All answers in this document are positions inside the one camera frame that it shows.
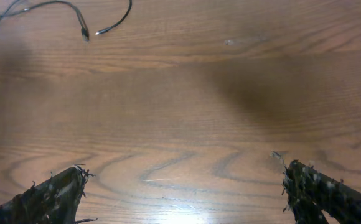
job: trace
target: wooden table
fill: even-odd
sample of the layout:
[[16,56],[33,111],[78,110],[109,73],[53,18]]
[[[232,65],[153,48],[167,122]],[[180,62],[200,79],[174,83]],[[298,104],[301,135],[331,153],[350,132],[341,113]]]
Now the wooden table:
[[128,1],[72,2],[89,42],[59,4],[0,23],[0,203],[82,163],[78,219],[293,223],[271,151],[361,192],[361,1],[134,0],[99,36]]

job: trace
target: cable plug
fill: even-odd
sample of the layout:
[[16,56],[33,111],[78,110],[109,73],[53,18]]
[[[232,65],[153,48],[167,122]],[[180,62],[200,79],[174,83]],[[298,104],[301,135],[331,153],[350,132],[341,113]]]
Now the cable plug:
[[82,34],[82,38],[85,41],[89,41],[89,31],[86,30],[86,28],[84,28],[84,27],[81,28],[81,34]]
[[107,27],[107,28],[101,29],[101,30],[99,30],[98,32],[96,32],[96,35],[104,34],[105,32],[108,32],[109,30],[111,30],[111,27]]

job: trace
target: wooden surface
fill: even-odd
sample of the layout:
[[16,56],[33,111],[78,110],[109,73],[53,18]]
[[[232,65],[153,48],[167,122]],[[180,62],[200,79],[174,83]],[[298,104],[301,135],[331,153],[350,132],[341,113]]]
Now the wooden surface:
[[[72,2],[92,34],[128,6]],[[88,43],[67,6],[0,24],[0,203],[83,163],[96,224],[293,223],[271,151],[361,192],[361,1],[134,0]]]

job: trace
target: wood grain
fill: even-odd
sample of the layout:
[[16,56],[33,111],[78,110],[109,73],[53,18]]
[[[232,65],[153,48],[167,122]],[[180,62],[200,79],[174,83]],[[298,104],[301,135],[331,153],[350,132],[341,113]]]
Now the wood grain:
[[[91,32],[128,3],[72,2]],[[78,26],[0,24],[0,204],[83,163],[79,219],[292,223],[271,151],[361,192],[361,1],[134,0]]]

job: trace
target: cable connector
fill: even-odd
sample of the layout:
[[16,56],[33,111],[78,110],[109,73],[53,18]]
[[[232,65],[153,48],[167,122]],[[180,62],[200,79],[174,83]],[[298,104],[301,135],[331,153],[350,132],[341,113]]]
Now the cable connector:
[[96,32],[96,35],[104,34],[105,32],[108,32],[109,30],[111,30],[111,27],[107,27],[107,28],[101,29],[101,30],[99,30],[98,32]]
[[89,31],[86,30],[86,28],[84,28],[84,27],[81,28],[81,34],[82,34],[82,38],[85,41],[89,41]]

